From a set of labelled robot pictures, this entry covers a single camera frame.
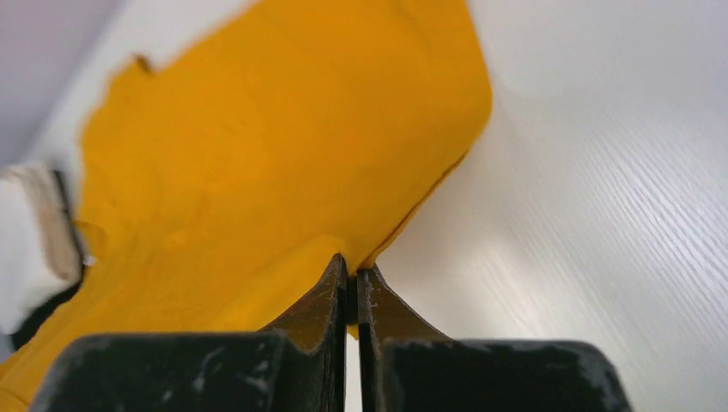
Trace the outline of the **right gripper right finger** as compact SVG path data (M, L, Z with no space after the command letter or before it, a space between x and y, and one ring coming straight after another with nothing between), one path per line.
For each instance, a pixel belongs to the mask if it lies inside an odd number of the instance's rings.
M357 277L365 411L629 411L614 366L586 342L454 339L377 267Z

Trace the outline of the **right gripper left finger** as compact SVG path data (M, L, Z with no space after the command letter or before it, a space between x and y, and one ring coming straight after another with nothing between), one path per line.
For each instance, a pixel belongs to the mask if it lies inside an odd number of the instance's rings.
M32 411L341 411L348 271L256 332L99 334L54 361Z

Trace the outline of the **yellow t shirt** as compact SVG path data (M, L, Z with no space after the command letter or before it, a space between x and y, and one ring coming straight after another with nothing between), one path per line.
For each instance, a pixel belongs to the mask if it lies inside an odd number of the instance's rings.
M2 410L82 336L255 330L335 254L370 266L491 103L463 1L261 1L164 69L138 59L81 139L94 265L2 364Z

